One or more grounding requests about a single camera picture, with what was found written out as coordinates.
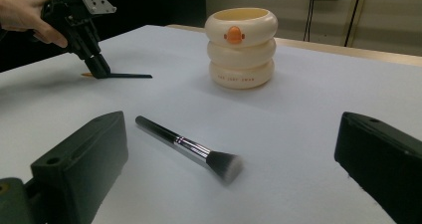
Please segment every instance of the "silver ferrule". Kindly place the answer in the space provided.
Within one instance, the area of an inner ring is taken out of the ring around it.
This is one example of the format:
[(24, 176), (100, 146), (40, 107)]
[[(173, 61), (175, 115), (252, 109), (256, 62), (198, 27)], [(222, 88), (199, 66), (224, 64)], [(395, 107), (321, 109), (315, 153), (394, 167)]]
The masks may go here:
[(175, 145), (181, 147), (185, 151), (194, 154), (194, 156), (198, 157), (200, 160), (206, 162), (208, 154), (210, 154), (211, 149), (192, 141), (184, 136), (178, 136), (174, 142)]

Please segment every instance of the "white table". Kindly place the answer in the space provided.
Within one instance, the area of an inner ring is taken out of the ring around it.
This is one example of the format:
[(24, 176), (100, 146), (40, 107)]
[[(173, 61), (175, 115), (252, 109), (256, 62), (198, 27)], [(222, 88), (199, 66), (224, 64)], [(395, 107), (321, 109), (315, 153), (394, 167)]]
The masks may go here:
[[(145, 26), (100, 43), (116, 73), (82, 77), (65, 54), (0, 74), (0, 177), (30, 164), (96, 116), (123, 111), (129, 161), (94, 223), (394, 223), (334, 161), (343, 112), (422, 138), (422, 67), (278, 46), (265, 85), (229, 90), (208, 75), (204, 33)], [(143, 132), (144, 115), (243, 156), (230, 185)]]

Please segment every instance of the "human hand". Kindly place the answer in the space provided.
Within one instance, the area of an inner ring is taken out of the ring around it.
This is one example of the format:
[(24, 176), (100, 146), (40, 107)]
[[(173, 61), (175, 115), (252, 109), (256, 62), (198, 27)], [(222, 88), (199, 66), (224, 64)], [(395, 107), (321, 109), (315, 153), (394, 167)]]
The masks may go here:
[(41, 10), (48, 0), (0, 0), (0, 25), (7, 31), (34, 30), (34, 37), (46, 44), (66, 48), (68, 40), (41, 19)]

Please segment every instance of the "beige wall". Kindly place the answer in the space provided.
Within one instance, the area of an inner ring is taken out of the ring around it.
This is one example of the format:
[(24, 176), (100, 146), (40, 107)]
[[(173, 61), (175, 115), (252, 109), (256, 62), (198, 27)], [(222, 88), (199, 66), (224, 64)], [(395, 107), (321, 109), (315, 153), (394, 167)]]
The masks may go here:
[[(280, 38), (302, 40), (310, 0), (206, 0), (207, 15), (234, 7), (261, 7), (279, 19)], [(344, 45), (355, 0), (316, 0), (311, 42)], [(422, 0), (361, 0), (349, 46), (422, 56)]]

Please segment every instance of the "cup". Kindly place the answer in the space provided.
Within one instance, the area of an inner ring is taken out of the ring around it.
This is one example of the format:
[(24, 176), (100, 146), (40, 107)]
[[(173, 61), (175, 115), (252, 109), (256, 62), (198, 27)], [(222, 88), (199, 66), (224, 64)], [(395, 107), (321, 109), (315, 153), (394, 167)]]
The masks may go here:
[(274, 72), (277, 17), (262, 8), (234, 8), (208, 17), (209, 72), (218, 85), (248, 89), (267, 82)]

